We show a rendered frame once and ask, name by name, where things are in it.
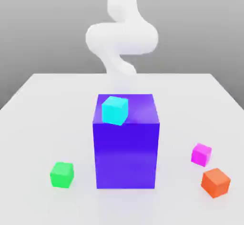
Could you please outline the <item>small green cube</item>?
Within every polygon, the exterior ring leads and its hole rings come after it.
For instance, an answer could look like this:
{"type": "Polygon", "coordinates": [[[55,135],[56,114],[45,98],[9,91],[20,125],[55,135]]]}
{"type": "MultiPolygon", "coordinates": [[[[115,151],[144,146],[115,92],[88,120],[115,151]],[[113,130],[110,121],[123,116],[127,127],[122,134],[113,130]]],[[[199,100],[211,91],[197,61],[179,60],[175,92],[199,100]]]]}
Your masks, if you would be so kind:
{"type": "Polygon", "coordinates": [[[69,188],[74,179],[74,166],[72,163],[56,162],[50,172],[53,187],[69,188]]]}

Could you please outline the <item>small magenta cube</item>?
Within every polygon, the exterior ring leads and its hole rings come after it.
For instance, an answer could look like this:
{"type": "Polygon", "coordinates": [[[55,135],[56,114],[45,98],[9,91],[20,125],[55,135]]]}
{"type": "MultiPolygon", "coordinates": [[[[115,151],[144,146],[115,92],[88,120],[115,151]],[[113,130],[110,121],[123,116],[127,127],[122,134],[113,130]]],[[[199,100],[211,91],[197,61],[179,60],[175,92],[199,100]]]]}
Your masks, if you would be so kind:
{"type": "Polygon", "coordinates": [[[212,153],[212,148],[198,143],[192,151],[191,162],[206,167],[212,153]]]}

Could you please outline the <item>large purple box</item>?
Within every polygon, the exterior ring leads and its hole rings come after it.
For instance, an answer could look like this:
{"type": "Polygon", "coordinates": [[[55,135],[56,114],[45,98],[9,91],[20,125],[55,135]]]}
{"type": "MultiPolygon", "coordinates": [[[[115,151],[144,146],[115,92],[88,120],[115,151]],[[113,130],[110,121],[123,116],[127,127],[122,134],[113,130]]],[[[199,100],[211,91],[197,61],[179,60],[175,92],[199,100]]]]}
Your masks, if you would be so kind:
{"type": "Polygon", "coordinates": [[[160,121],[152,94],[121,94],[129,112],[121,126],[102,122],[99,94],[92,122],[96,186],[98,189],[155,187],[160,121]]]}

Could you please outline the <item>small cyan cube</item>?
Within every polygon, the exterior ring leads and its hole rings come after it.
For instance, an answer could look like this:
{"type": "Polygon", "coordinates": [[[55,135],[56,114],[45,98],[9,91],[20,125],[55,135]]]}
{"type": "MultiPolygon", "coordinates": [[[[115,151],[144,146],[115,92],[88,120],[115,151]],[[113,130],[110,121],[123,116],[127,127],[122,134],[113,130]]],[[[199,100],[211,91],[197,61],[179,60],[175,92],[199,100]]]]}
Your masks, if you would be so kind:
{"type": "Polygon", "coordinates": [[[128,117],[128,99],[109,96],[102,103],[102,122],[121,126],[128,117]]]}

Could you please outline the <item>small orange cube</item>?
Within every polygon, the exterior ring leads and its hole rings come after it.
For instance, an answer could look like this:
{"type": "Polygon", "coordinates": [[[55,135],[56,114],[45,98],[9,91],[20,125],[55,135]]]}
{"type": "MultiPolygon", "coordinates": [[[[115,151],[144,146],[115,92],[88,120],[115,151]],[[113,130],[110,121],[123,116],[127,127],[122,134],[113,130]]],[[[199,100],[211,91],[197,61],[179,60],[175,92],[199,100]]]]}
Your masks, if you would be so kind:
{"type": "Polygon", "coordinates": [[[231,179],[219,168],[203,173],[201,187],[212,197],[217,198],[228,192],[231,179]]]}

